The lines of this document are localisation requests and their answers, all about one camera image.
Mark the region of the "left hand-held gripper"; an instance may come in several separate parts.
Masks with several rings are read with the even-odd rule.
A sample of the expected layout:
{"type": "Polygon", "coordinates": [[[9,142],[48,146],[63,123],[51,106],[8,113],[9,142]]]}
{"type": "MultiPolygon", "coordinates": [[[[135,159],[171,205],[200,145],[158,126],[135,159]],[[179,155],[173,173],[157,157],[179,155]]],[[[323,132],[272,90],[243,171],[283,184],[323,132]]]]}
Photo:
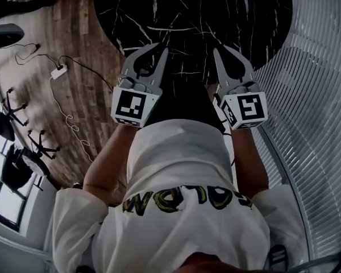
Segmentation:
{"type": "Polygon", "coordinates": [[[161,97],[163,91],[160,84],[167,63],[168,48],[163,50],[151,77],[137,79],[138,73],[135,70],[136,60],[158,45],[145,45],[126,58],[120,83],[113,90],[111,117],[116,123],[143,128],[161,97]]]}

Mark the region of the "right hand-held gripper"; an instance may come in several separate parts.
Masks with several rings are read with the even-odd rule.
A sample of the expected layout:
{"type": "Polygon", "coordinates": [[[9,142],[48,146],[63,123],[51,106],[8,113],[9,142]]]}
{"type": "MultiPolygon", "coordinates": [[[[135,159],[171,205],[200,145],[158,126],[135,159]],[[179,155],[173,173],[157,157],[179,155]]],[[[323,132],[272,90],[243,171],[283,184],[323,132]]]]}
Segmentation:
{"type": "Polygon", "coordinates": [[[233,63],[229,74],[219,51],[214,48],[214,60],[221,86],[215,93],[217,105],[226,117],[231,130],[257,127],[268,120],[266,95],[255,81],[255,73],[250,61],[234,48],[226,45],[223,45],[223,48],[233,57],[233,63]],[[247,83],[232,89],[230,78],[247,83]]]}

